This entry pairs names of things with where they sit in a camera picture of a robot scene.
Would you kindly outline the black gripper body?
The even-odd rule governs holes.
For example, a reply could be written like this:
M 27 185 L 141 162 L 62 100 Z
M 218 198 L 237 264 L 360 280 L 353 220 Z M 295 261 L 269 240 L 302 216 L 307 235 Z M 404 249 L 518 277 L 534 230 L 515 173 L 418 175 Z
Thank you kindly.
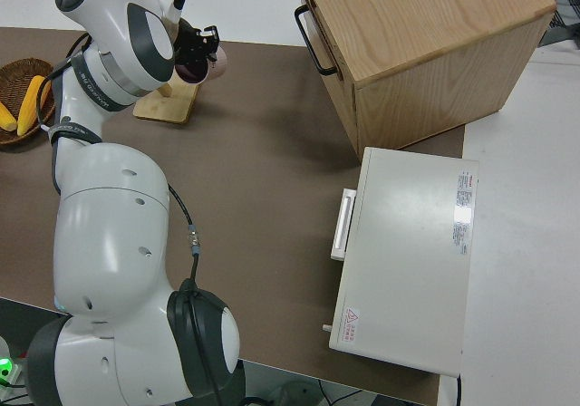
M 181 18 L 174 43 L 176 65 L 191 65 L 207 59 L 207 41 L 198 28 Z

